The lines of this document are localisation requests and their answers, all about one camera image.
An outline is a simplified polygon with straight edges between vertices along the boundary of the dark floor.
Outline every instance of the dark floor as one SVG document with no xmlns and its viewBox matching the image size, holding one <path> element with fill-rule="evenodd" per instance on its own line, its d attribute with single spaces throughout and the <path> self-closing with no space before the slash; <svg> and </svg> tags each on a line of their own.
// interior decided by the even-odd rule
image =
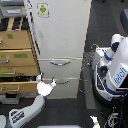
<svg viewBox="0 0 128 128">
<path fill-rule="evenodd" d="M 121 3 L 120 0 L 106 0 L 101 4 L 101 0 L 92 0 L 89 28 L 86 38 L 85 52 L 91 52 L 92 44 L 108 47 L 111 43 L 111 37 L 115 33 L 126 36 L 120 22 L 121 10 L 128 8 L 128 0 Z M 90 70 L 82 70 L 80 87 L 87 91 L 87 79 Z M 0 115 L 8 116 L 8 112 L 13 108 L 23 108 L 31 105 L 34 99 L 20 99 L 18 105 L 0 104 Z M 46 100 L 44 110 L 32 119 L 24 128 L 36 128 L 42 125 L 79 125 L 83 128 L 92 128 L 93 122 L 91 115 L 97 116 L 98 121 L 103 128 L 105 119 L 97 110 L 97 101 L 93 97 L 92 90 L 84 94 L 78 91 L 77 99 Z"/>
</svg>

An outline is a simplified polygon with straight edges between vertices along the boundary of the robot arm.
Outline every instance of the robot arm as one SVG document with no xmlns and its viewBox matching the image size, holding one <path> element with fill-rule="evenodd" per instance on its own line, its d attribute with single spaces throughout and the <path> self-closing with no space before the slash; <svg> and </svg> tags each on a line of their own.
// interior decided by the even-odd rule
<svg viewBox="0 0 128 128">
<path fill-rule="evenodd" d="M 13 109 L 9 112 L 9 121 L 12 128 L 21 128 L 32 118 L 38 115 L 44 107 L 45 97 L 51 93 L 56 86 L 55 80 L 51 84 L 45 84 L 42 81 L 42 74 L 37 76 L 38 95 L 31 106 L 23 109 Z"/>
</svg>

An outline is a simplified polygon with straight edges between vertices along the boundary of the refrigerator door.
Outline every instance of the refrigerator door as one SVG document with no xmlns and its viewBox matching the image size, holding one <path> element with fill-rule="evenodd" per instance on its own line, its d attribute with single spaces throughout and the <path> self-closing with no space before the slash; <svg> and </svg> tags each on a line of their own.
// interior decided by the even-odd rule
<svg viewBox="0 0 128 128">
<path fill-rule="evenodd" d="M 91 0 L 24 2 L 38 59 L 83 56 Z"/>
</svg>

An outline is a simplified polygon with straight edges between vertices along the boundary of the wooden cabinet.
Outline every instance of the wooden cabinet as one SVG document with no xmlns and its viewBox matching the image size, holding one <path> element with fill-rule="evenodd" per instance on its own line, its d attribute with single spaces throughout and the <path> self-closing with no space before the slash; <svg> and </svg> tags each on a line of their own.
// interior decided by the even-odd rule
<svg viewBox="0 0 128 128">
<path fill-rule="evenodd" d="M 10 18 L 6 31 L 0 31 L 0 93 L 31 93 L 37 92 L 36 81 L 3 81 L 3 79 L 16 77 L 37 76 L 40 74 L 30 31 L 12 31 L 14 18 Z"/>
</svg>

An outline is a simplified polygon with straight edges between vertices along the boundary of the sticker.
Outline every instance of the sticker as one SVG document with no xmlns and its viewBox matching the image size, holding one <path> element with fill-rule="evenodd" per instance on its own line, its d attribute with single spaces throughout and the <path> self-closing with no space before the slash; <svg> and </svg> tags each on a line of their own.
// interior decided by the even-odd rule
<svg viewBox="0 0 128 128">
<path fill-rule="evenodd" d="M 1 55 L 1 58 L 6 58 L 6 56 L 5 55 Z"/>
<path fill-rule="evenodd" d="M 7 10 L 8 14 L 20 14 L 20 9 Z"/>
<path fill-rule="evenodd" d="M 13 35 L 12 34 L 7 34 L 9 39 L 13 39 Z"/>
<path fill-rule="evenodd" d="M 13 68 L 8 68 L 9 70 L 12 70 Z"/>
<path fill-rule="evenodd" d="M 28 58 L 27 54 L 13 54 L 14 58 Z"/>
<path fill-rule="evenodd" d="M 47 3 L 37 4 L 39 17 L 49 17 L 49 5 Z"/>
</svg>

